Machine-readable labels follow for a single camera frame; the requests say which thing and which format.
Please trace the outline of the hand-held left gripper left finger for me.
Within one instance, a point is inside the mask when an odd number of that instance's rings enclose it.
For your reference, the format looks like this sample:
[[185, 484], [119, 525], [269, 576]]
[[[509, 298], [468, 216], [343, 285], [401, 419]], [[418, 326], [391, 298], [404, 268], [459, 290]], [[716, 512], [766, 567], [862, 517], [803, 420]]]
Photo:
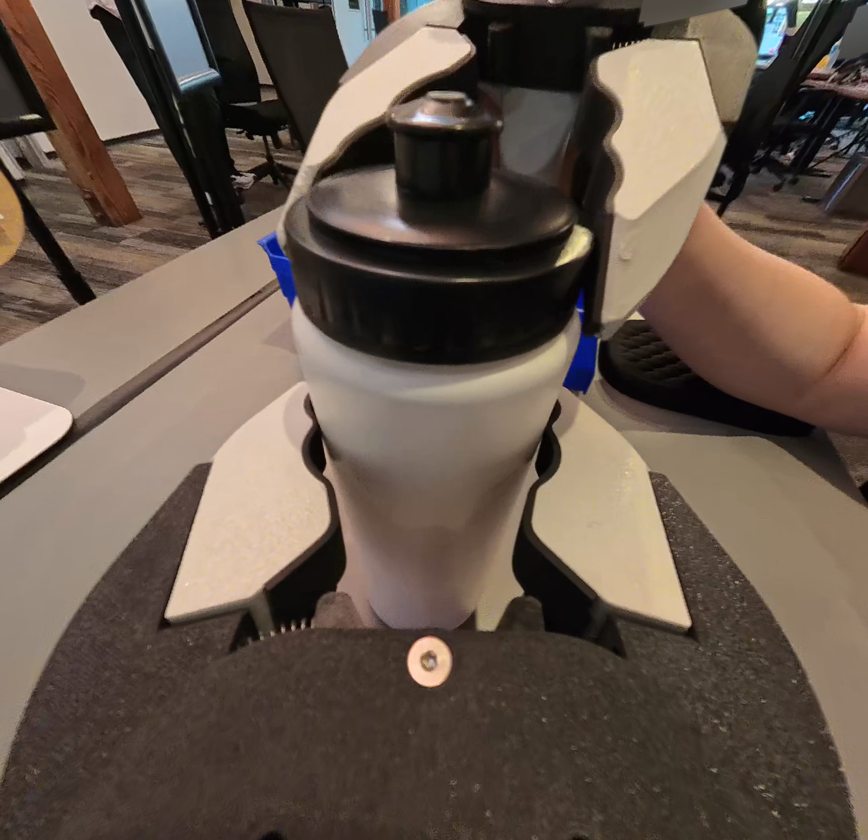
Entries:
[[312, 620], [346, 556], [323, 438], [304, 382], [214, 455], [181, 556], [169, 624], [246, 613], [255, 625]]

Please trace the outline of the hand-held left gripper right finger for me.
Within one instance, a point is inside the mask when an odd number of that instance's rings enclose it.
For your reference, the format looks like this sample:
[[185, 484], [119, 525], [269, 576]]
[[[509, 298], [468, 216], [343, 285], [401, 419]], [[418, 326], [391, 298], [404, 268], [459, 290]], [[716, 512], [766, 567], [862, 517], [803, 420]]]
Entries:
[[693, 625], [645, 461], [576, 396], [542, 435], [513, 551], [546, 628], [604, 633], [618, 620], [667, 632]]

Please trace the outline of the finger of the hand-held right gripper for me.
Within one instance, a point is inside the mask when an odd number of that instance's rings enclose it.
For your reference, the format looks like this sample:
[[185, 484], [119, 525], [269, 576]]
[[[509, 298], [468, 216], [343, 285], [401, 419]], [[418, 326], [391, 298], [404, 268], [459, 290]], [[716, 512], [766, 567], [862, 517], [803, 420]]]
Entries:
[[589, 76], [612, 112], [585, 196], [597, 268], [590, 335], [613, 335], [672, 266], [725, 146], [702, 46], [650, 39], [603, 53]]
[[284, 205], [281, 243], [289, 242], [292, 206], [308, 195], [324, 169], [354, 141], [385, 125], [397, 103], [469, 65], [475, 55], [470, 39], [458, 30], [425, 26], [344, 81], [322, 112]]

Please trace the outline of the white plastic bottle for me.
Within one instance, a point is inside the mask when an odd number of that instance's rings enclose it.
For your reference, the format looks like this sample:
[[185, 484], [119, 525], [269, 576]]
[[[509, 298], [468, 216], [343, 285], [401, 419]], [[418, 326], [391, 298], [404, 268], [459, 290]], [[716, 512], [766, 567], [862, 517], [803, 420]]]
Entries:
[[517, 357], [446, 366], [339, 344], [292, 306], [292, 335], [349, 555], [385, 626], [476, 610], [580, 339], [580, 315]]

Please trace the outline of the blue plastic bin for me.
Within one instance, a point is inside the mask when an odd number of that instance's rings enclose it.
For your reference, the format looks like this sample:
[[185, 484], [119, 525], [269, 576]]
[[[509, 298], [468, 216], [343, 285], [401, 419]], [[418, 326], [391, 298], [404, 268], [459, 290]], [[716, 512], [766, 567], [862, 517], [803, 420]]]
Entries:
[[[297, 292], [291, 261], [280, 246], [275, 231], [258, 241], [259, 246], [265, 251], [266, 257], [272, 267], [278, 282], [278, 288], [290, 306], [295, 302]], [[583, 295], [580, 294], [577, 303], [577, 312], [581, 323], [581, 333], [576, 351], [571, 359], [563, 386], [574, 393], [585, 394], [589, 391], [597, 370], [599, 341], [595, 336], [587, 335], [584, 331], [584, 306]]]

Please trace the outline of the person's right forearm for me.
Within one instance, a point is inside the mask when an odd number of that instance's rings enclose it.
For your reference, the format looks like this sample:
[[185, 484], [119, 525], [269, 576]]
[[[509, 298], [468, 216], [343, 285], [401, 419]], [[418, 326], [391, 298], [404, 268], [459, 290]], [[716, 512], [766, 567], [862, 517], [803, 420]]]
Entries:
[[824, 430], [867, 435], [867, 310], [700, 205], [640, 314], [699, 377]]

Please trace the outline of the black office chair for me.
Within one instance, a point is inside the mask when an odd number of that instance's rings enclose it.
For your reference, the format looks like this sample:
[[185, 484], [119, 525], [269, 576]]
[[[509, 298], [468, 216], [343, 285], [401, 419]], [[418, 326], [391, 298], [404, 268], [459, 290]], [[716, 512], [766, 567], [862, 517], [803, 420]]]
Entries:
[[833, 45], [841, 39], [865, 0], [818, 0], [808, 19], [781, 45], [775, 59], [758, 71], [748, 88], [745, 105], [732, 130], [721, 169], [729, 172], [724, 193], [710, 192], [708, 200], [722, 217], [743, 191], [754, 162], [787, 101], [797, 93]]
[[249, 140], [262, 140], [266, 160], [253, 170], [255, 182], [269, 177], [273, 183], [289, 188], [294, 171], [278, 164], [273, 153], [283, 146], [280, 133], [289, 129], [287, 109], [279, 99], [262, 97], [255, 62], [230, 0], [195, 2], [221, 75], [217, 96], [225, 127], [242, 133]]
[[289, 117], [292, 137], [307, 152], [313, 134], [346, 71], [344, 51], [330, 8], [312, 9], [244, 2], [246, 19]]

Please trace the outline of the grey trash can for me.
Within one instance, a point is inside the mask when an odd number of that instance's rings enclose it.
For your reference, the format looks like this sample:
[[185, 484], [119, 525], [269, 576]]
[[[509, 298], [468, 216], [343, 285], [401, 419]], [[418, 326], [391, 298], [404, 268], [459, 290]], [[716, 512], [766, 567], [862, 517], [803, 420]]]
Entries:
[[867, 218], [867, 156], [855, 154], [841, 169], [819, 203], [833, 217]]

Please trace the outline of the black board easel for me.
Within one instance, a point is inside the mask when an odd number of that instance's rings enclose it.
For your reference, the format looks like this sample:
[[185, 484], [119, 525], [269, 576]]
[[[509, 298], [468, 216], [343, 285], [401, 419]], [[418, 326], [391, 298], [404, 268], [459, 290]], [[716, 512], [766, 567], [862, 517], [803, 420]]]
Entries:
[[87, 0], [128, 74], [144, 97], [163, 140], [184, 174], [212, 237], [244, 225], [237, 189], [245, 188], [245, 174], [232, 160], [221, 105], [215, 87], [186, 99], [176, 99], [160, 80], [141, 42], [129, 34], [114, 0]]

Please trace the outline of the framed grey board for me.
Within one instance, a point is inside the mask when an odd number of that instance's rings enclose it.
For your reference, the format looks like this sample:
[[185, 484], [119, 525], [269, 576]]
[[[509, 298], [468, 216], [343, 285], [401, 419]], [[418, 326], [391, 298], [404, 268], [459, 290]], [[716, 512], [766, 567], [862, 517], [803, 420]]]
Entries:
[[186, 99], [222, 82], [195, 0], [114, 0], [164, 86]]

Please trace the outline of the wooden furniture leg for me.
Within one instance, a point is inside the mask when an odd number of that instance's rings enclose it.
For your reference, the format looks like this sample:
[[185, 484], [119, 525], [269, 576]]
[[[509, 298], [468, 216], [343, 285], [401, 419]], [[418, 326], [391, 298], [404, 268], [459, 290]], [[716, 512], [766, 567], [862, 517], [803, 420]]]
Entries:
[[17, 55], [48, 109], [49, 139], [95, 221], [124, 227], [142, 219], [30, 0], [1, 0], [1, 17]]

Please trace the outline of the black framed panel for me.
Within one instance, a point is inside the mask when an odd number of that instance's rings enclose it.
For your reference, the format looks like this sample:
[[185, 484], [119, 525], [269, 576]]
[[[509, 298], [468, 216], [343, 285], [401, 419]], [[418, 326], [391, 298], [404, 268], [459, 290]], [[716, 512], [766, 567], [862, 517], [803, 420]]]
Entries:
[[27, 67], [1, 26], [1, 140], [56, 129]]

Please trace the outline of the wooden display board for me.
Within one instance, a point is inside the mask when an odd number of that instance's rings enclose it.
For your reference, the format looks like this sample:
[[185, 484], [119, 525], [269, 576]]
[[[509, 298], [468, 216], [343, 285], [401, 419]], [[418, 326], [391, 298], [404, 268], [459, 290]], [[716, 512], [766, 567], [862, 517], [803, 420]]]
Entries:
[[16, 185], [1, 173], [1, 266], [19, 251], [25, 231], [24, 210], [16, 194]]

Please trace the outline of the black metal frame leg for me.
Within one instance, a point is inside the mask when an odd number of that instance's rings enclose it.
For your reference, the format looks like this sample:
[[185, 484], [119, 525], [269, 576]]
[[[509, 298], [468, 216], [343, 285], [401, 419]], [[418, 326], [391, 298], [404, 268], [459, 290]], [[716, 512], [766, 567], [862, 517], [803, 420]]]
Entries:
[[4, 163], [1, 164], [1, 173], [4, 173], [16, 185], [16, 194], [24, 210], [25, 234], [30, 235], [37, 242], [65, 290], [78, 304], [94, 301], [96, 295], [92, 288], [80, 271], [75, 268], [36, 208], [29, 201], [22, 187], [12, 178]]

